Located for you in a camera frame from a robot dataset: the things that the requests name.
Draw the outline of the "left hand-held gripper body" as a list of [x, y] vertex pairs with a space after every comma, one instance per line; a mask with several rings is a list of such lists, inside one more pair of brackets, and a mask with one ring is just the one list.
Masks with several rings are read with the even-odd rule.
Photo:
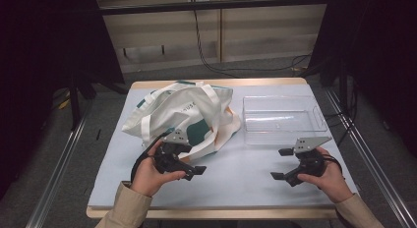
[[162, 144], [154, 154], [156, 169], [159, 173], [184, 171], [190, 167], [180, 160], [179, 154], [175, 153], [178, 144], [190, 145], [187, 134], [181, 130], [173, 130], [161, 135]]

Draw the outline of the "metal floor rail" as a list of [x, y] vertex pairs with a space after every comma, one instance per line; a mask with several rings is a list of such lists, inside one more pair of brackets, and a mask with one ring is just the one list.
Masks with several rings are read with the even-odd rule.
[[64, 174], [67, 170], [68, 164], [72, 158], [74, 150], [79, 142], [79, 138], [84, 130], [87, 117], [91, 112], [93, 106], [93, 100], [88, 100], [85, 112], [82, 115], [80, 122], [76, 125], [76, 128], [71, 132], [65, 147], [61, 153], [61, 156], [54, 168], [54, 171], [45, 187], [41, 198], [37, 202], [30, 219], [26, 225], [26, 228], [42, 228], [44, 221], [48, 215], [48, 212], [55, 200], [60, 185], [62, 183]]
[[369, 173], [372, 175], [373, 180], [377, 184], [379, 191], [384, 196], [389, 210], [394, 214], [401, 227], [417, 228], [417, 219], [413, 217], [406, 202], [387, 177], [377, 158], [357, 129], [354, 121], [347, 115], [347, 111], [342, 109], [337, 94], [328, 87], [325, 88], [325, 93], [335, 111], [335, 116], [339, 119], [339, 123], [343, 127], [343, 134], [336, 140], [336, 144], [341, 145], [347, 140], [352, 141]]

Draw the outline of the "black metal stand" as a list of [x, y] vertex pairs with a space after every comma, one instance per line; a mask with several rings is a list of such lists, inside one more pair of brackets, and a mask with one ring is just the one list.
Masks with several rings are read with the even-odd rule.
[[81, 121], [80, 105], [78, 88], [76, 84], [76, 77], [74, 74], [70, 76], [69, 80], [70, 102], [72, 110], [72, 131], [75, 131]]

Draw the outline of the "black horizontal bar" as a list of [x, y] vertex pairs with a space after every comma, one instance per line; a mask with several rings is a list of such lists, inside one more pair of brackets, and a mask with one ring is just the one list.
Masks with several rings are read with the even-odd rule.
[[257, 7], [280, 7], [280, 6], [302, 6], [321, 5], [329, 0], [225, 0], [209, 2], [185, 2], [154, 5], [129, 5], [101, 7], [99, 12], [103, 16], [127, 15], [127, 14], [148, 14], [165, 12], [184, 12], [218, 9], [241, 9]]

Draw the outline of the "black curtain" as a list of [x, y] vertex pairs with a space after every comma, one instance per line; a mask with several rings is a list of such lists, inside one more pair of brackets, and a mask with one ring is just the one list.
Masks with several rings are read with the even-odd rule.
[[124, 78], [97, 0], [0, 0], [0, 200], [32, 155], [60, 88]]
[[310, 67], [349, 73], [417, 157], [417, 0], [329, 0]]

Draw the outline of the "clear plastic box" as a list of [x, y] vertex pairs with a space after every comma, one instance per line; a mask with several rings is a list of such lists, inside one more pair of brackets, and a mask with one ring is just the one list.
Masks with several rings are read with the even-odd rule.
[[243, 120], [248, 145], [294, 145], [328, 130], [316, 98], [306, 95], [245, 96]]

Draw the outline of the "person's right hand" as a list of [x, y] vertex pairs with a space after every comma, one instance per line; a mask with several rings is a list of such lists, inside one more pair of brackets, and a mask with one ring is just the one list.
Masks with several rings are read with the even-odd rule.
[[350, 199], [353, 193], [349, 189], [337, 163], [328, 161], [329, 152], [322, 147], [317, 151], [326, 159], [326, 170], [321, 177], [309, 174], [299, 174], [298, 179], [320, 188], [333, 203]]

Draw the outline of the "white and green tote bag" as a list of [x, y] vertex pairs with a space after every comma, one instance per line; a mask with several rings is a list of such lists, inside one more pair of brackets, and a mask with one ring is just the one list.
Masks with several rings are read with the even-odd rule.
[[144, 97], [122, 131], [145, 145], [163, 133], [179, 130], [192, 149], [179, 154], [185, 162], [219, 151], [241, 128], [230, 107], [233, 89], [203, 82], [178, 81]]

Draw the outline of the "light blue table mat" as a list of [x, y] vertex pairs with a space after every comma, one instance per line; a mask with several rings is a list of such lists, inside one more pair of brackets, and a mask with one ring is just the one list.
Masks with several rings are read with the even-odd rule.
[[[122, 125], [146, 94], [148, 88], [129, 91], [124, 108], [98, 170], [88, 207], [100, 210], [113, 206], [117, 189], [130, 178], [136, 158], [143, 152], [143, 141], [122, 131]], [[278, 97], [277, 104], [290, 111], [280, 118], [291, 132], [283, 128], [270, 139], [249, 139], [241, 128], [218, 152], [194, 160], [207, 168], [192, 180], [169, 182], [153, 196], [154, 209], [212, 209], [249, 207], [319, 207], [332, 202], [316, 186], [302, 183], [295, 187], [275, 180], [273, 172], [287, 172], [298, 165], [294, 156], [280, 156], [281, 148], [293, 146], [306, 125], [323, 122], [322, 111], [308, 85], [246, 85], [234, 88], [231, 109], [243, 114], [244, 100], [251, 96]]]

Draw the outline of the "person's left hand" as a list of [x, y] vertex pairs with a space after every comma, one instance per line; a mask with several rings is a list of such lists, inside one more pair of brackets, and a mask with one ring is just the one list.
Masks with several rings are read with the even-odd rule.
[[134, 180], [130, 186], [132, 191], [151, 198], [165, 183], [180, 180], [185, 176], [184, 171], [160, 174], [156, 170], [153, 156], [161, 144], [162, 141], [158, 140], [149, 150], [148, 157], [139, 164]]

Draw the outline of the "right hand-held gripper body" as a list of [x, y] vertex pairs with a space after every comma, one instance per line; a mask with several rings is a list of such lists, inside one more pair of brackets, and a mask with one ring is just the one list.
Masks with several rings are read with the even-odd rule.
[[291, 187], [295, 187], [302, 183], [302, 181], [298, 179], [299, 174], [308, 174], [317, 177], [324, 174], [326, 169], [325, 159], [323, 155], [318, 152], [317, 147], [330, 140], [331, 137], [298, 138], [296, 140], [296, 144], [292, 151], [299, 159], [299, 165], [297, 168], [284, 175], [284, 180]]

